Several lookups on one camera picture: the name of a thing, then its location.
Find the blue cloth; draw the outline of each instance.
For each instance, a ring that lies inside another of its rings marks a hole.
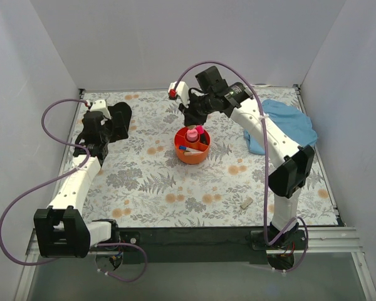
[[[263,112],[269,114],[270,119],[300,146],[314,146],[316,144],[318,135],[312,129],[310,118],[297,108],[272,99],[266,99],[262,103],[262,107]],[[264,155],[264,149],[254,137],[249,135],[247,130],[244,130],[244,138],[246,139],[249,152]]]

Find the floral pattern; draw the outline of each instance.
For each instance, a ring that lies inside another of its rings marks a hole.
[[[300,109],[292,88],[259,88],[258,93],[262,101],[271,98]],[[121,227],[263,224],[264,157],[248,152],[238,124],[219,113],[210,115],[204,126],[212,137],[208,158],[188,166],[175,155],[173,139],[183,116],[166,91],[85,94],[87,100],[101,98],[109,105],[127,102],[133,115],[129,138],[109,145],[91,185],[83,208],[86,221],[113,218]],[[81,106],[73,140],[85,111]],[[337,224],[318,160],[301,192],[298,215],[308,224]],[[268,196],[270,221],[273,193]],[[254,201],[243,210],[240,204],[247,198]]]

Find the white wall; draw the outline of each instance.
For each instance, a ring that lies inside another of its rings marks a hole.
[[[376,1],[347,1],[303,82],[338,208],[376,286]]]
[[[41,130],[43,110],[78,90],[29,0],[0,0],[0,215],[17,195],[57,175],[64,151]],[[66,138],[74,105],[49,118]],[[33,229],[33,215],[51,199],[53,186],[21,200],[4,225],[8,249],[20,260]],[[0,301],[12,300],[22,267],[0,250]]]
[[[125,90],[210,59],[253,83],[301,83],[345,0],[31,2],[79,88]]]

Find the pink object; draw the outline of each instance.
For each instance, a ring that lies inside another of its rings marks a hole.
[[[196,141],[198,139],[198,131],[196,129],[187,131],[187,140],[190,142]]]
[[[203,127],[201,125],[198,125],[196,130],[198,131],[199,135],[203,134]]]

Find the orange bowl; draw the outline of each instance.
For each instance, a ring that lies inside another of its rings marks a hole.
[[[209,135],[206,130],[204,130],[204,134],[206,136],[207,143],[209,145],[203,144],[199,141],[195,142],[190,142],[186,139],[186,133],[188,131],[187,127],[184,127],[180,129],[175,137],[174,137],[174,147],[175,147],[175,153],[177,154],[177,157],[184,163],[187,164],[199,164],[201,163],[204,159],[206,159],[207,155],[209,154],[210,150],[210,144],[211,144],[211,136]],[[190,147],[191,149],[197,149],[203,153],[201,154],[194,154],[191,156],[186,156],[184,155],[184,151],[182,149],[179,149],[179,146],[186,146]]]

